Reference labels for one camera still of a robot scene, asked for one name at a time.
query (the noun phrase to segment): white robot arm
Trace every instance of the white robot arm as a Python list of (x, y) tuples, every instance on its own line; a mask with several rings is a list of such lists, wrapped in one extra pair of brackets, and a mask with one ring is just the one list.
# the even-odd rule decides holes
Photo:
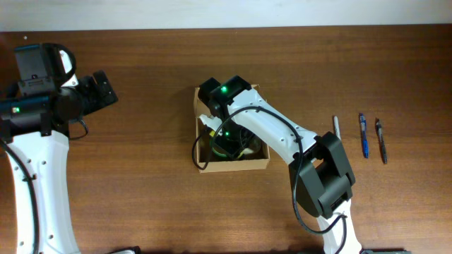
[[(242, 142), (242, 133), (249, 131), (273, 148), (289, 165), (292, 186), (296, 165), (302, 158), (300, 185), (295, 186), (299, 196), (297, 201), (309, 214), (317, 217), (320, 230), (327, 231), (323, 234), (325, 253), (336, 253), (338, 250), (341, 253), (359, 253), (362, 250), (350, 215), (351, 185), (355, 177), (339, 139), (331, 133), (319, 137), (295, 124), (272, 108), (248, 82), (238, 76), (222, 85), (211, 78), (200, 86), (198, 97), (214, 116), (213, 119), (203, 116), (203, 119), (211, 119), (204, 120), (204, 123), (217, 131), (213, 136), (216, 150), (234, 158), (241, 149), (234, 142)], [(221, 125), (218, 125), (217, 118), (221, 119)], [(301, 152), (297, 136), (301, 138)], [(323, 159), (318, 169), (312, 164), (316, 158)], [(344, 215), (346, 231), (343, 223), (337, 223), (339, 217), (345, 218)]]
[(0, 101), (0, 145), (13, 171), (17, 253), (80, 253), (66, 183), (68, 124), (80, 121), (88, 133), (82, 117), (118, 99), (102, 71), (78, 80), (76, 60), (62, 45), (29, 45), (15, 53), (22, 80)]

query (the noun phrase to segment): cable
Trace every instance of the cable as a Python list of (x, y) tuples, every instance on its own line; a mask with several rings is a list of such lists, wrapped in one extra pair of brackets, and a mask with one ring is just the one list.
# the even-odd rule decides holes
[(195, 164), (195, 166), (200, 169), (200, 170), (204, 170), (207, 167), (207, 164), (210, 161), (210, 155), (208, 157), (208, 160), (206, 161), (206, 164), (204, 165), (204, 167), (199, 166), (198, 163), (196, 163), (196, 158), (195, 158), (195, 149), (196, 149), (196, 143), (206, 134), (208, 133), (208, 128), (205, 128), (204, 131), (199, 134), (199, 136), (195, 139), (195, 143), (193, 144), (193, 147), (191, 148), (191, 159), (193, 160), (193, 163)]
[(90, 130), (88, 129), (88, 126), (86, 125), (86, 123), (83, 119), (78, 120), (78, 122), (84, 127), (85, 134), (75, 137), (75, 138), (69, 138), (69, 140), (79, 140), (81, 138), (84, 138), (90, 132)]
[(345, 245), (345, 240), (347, 239), (347, 221), (345, 219), (347, 219), (346, 215), (339, 215), (338, 217), (342, 217), (342, 224), (344, 227), (344, 233), (342, 236), (342, 242), (340, 243), (339, 249), (335, 252), (335, 254), (339, 254), (341, 252), (341, 250), (344, 248)]
[[(302, 170), (302, 164), (303, 164), (303, 144), (302, 144), (302, 138), (300, 137), (300, 135), (298, 134), (298, 132), (297, 132), (297, 130), (292, 126), (292, 124), (290, 124), (286, 119), (284, 119), (283, 117), (281, 117), (280, 115), (278, 115), (278, 114), (276, 114), (275, 112), (273, 112), (273, 111), (270, 111), (270, 110), (268, 110), (268, 109), (264, 109), (263, 107), (256, 107), (256, 106), (248, 106), (248, 107), (243, 107), (243, 108), (241, 108), (241, 109), (238, 109), (238, 110), (236, 110), (235, 112), (233, 112), (232, 114), (230, 114), (221, 124), (220, 124), (220, 126), (218, 127), (218, 129), (216, 130), (216, 132), (215, 132), (215, 134), (213, 135), (213, 137), (212, 137), (212, 141), (213, 142), (215, 142), (215, 139), (217, 138), (217, 136), (218, 136), (218, 134), (220, 133), (220, 130), (222, 129), (222, 127), (228, 122), (228, 121), (230, 121), (231, 119), (232, 119), (232, 117), (234, 117), (235, 115), (237, 115), (238, 113), (240, 113), (240, 112), (243, 112), (243, 111), (245, 111), (245, 112), (247, 112), (248, 110), (256, 110), (256, 113), (257, 112), (260, 112), (260, 111), (263, 111), (263, 112), (265, 112), (265, 113), (267, 113), (267, 114), (270, 114), (271, 116), (273, 116), (273, 117), (275, 117), (276, 119), (278, 119), (278, 120), (280, 120), (281, 122), (283, 122), (293, 133), (294, 133), (294, 136), (295, 136), (295, 142), (297, 142), (298, 143), (298, 148), (299, 148), (299, 160), (298, 160), (298, 166), (297, 166), (297, 170), (296, 170), (296, 174), (295, 174), (295, 180), (294, 180), (294, 185), (293, 185), (293, 187), (292, 187), (292, 206), (293, 206), (293, 209), (294, 209), (294, 212), (295, 212), (295, 217), (297, 218), (297, 220), (298, 220), (298, 222), (302, 225), (302, 227), (306, 230), (306, 231), (308, 231), (309, 233), (312, 233), (312, 234), (326, 234), (326, 233), (328, 233), (331, 229), (333, 229), (333, 227), (339, 222), (339, 220), (340, 219), (343, 219), (343, 224), (344, 224), (344, 236), (343, 236), (343, 240), (342, 240), (342, 243), (341, 243), (341, 247), (338, 249), (338, 251), (336, 252), (336, 253), (339, 253), (341, 250), (342, 250), (342, 248), (343, 248), (343, 246), (345, 245), (345, 240), (346, 240), (346, 221), (345, 221), (345, 218), (347, 218), (345, 215), (343, 215), (343, 214), (341, 214), (341, 215), (339, 215), (334, 221), (333, 221), (333, 223), (328, 227), (328, 228), (326, 228), (326, 229), (324, 229), (324, 230), (320, 230), (320, 231), (316, 231), (316, 230), (313, 230), (313, 229), (311, 229), (311, 228), (309, 228), (304, 222), (303, 222), (303, 219), (302, 219), (302, 217), (301, 217), (301, 215), (300, 215), (300, 213), (299, 213), (299, 210), (298, 210), (298, 204), (297, 204), (297, 187), (298, 187), (298, 176), (299, 176), (299, 174), (300, 174), (300, 172), (301, 172), (301, 170)], [(193, 145), (193, 147), (195, 148), (195, 146), (196, 146), (196, 143), (199, 141), (199, 139), (201, 139), (201, 136), (203, 135), (203, 133), (202, 134), (200, 134), (198, 137), (197, 137), (197, 139), (195, 140), (195, 143), (194, 143), (194, 145)], [(194, 148), (193, 148), (193, 150), (192, 150), (192, 157), (193, 157), (193, 159), (194, 159)], [(210, 146), (210, 152), (209, 152), (209, 154), (208, 154), (208, 157), (207, 157), (207, 160), (206, 160), (206, 163), (204, 164), (204, 167), (200, 167), (197, 163), (196, 163), (196, 161), (195, 161), (195, 159), (194, 159), (194, 164), (195, 164), (195, 166), (196, 167), (198, 167), (198, 169), (200, 169), (200, 170), (204, 170), (204, 169), (206, 169), (206, 167), (207, 167), (207, 165), (208, 165), (208, 163), (209, 163), (209, 161), (210, 161), (210, 158), (211, 158), (211, 156), (212, 156), (212, 146)]]
[(30, 176), (30, 173), (28, 173), (27, 168), (23, 164), (23, 162), (20, 160), (19, 156), (3, 141), (1, 140), (0, 146), (2, 146), (3, 149), (5, 149), (5, 152), (11, 156), (11, 158), (14, 159), (16, 164), (19, 166), (20, 170), (22, 171), (24, 175), (23, 181), (27, 182), (28, 185), (28, 191), (30, 191), (30, 199), (31, 199), (31, 208), (33, 213), (33, 224), (35, 229), (35, 239), (33, 241), (33, 253), (38, 254), (39, 248), (40, 248), (40, 223), (37, 216), (37, 201), (36, 201), (36, 194), (35, 194), (35, 188), (33, 187), (33, 178)]

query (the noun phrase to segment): white wall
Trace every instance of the white wall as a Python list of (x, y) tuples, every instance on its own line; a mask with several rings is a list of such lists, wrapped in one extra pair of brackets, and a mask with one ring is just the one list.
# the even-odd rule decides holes
[(452, 23), (452, 0), (0, 0), (0, 30)]

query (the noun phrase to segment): open cardboard box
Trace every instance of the open cardboard box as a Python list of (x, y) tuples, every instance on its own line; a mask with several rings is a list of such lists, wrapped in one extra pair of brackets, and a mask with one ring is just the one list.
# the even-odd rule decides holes
[[(252, 85), (254, 89), (261, 94), (259, 85)], [(209, 108), (207, 108), (204, 103), (198, 98), (199, 87), (195, 88), (194, 97), (194, 110), (195, 110), (195, 122), (196, 122), (196, 137), (204, 130), (205, 126), (199, 120), (201, 114), (210, 116)], [(196, 143), (196, 162), (199, 166), (203, 167), (205, 164), (205, 158), (208, 152), (208, 139), (209, 137), (205, 135), (201, 138), (198, 143)], [(209, 172), (221, 172), (221, 171), (239, 171), (239, 170), (250, 170), (250, 169), (265, 169), (270, 161), (270, 150), (268, 145), (262, 141), (261, 151), (250, 157), (249, 159), (237, 160), (237, 161), (219, 161), (214, 160), (215, 156), (212, 156), (211, 161), (206, 169), (200, 170), (200, 173)]]

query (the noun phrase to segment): black pen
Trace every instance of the black pen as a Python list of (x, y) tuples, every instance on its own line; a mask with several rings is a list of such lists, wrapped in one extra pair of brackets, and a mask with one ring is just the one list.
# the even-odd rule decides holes
[(381, 151), (381, 156), (383, 157), (383, 162), (384, 162), (384, 164), (387, 164), (388, 163), (388, 155), (386, 154), (386, 147), (384, 146), (383, 131), (381, 131), (380, 119), (376, 119), (375, 129), (376, 129), (376, 134), (379, 136), (380, 151)]

